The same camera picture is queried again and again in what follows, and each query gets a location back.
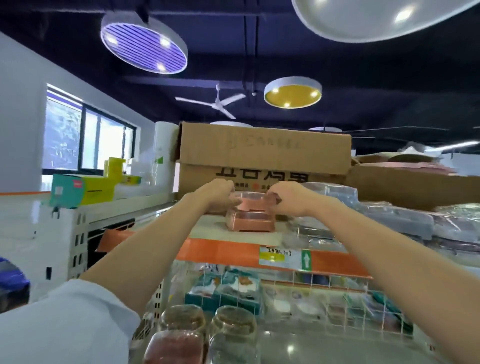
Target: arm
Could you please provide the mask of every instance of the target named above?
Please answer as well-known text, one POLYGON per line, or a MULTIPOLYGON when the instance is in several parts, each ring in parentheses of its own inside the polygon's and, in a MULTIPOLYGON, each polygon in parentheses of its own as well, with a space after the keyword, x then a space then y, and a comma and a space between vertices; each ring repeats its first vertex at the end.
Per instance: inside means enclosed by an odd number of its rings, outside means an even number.
POLYGON ((403 312, 458 363, 480 362, 480 280, 435 251, 295 182, 270 191, 278 214, 325 224, 403 312))
POLYGON ((240 202, 229 199, 233 189, 232 181, 214 180, 186 194, 80 278, 106 288, 141 315, 200 216, 240 202))

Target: person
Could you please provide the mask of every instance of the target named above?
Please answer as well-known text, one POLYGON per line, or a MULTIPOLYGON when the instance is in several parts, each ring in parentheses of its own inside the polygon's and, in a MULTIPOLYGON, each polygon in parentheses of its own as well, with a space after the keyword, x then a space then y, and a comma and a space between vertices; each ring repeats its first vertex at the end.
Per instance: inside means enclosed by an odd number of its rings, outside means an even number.
MULTIPOLYGON (((240 203, 213 180, 38 302, 0 315, 0 363, 127 363, 140 316, 197 220, 240 203)), ((480 280, 337 199, 296 182, 268 192, 276 214, 320 220, 403 312, 456 362, 480 362, 480 280)))

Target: right arm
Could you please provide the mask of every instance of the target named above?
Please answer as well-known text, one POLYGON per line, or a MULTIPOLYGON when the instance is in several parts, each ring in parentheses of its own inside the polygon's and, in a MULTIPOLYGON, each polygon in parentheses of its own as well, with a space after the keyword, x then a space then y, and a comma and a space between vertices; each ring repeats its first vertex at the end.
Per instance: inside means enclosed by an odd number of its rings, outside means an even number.
POLYGON ((269 192, 282 200, 276 213, 310 216, 326 225, 387 296, 455 362, 480 363, 480 279, 336 198, 296 182, 277 183, 269 192))

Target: white shirt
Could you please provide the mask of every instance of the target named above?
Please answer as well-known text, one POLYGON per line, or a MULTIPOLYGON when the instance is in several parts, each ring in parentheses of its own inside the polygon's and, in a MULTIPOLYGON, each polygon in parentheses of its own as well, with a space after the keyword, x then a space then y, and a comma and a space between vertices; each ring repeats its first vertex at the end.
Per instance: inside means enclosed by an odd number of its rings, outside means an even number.
POLYGON ((126 364, 139 316, 81 279, 0 315, 1 364, 126 364))

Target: white arrow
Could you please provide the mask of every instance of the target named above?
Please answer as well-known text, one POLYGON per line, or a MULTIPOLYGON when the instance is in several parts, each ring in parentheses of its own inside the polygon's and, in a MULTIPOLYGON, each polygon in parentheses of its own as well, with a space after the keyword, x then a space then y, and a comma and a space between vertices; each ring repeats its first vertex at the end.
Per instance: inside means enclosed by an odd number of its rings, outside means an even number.
POLYGON ((310 266, 310 258, 308 258, 308 254, 303 256, 303 260, 305 261, 305 268, 308 268, 310 266))

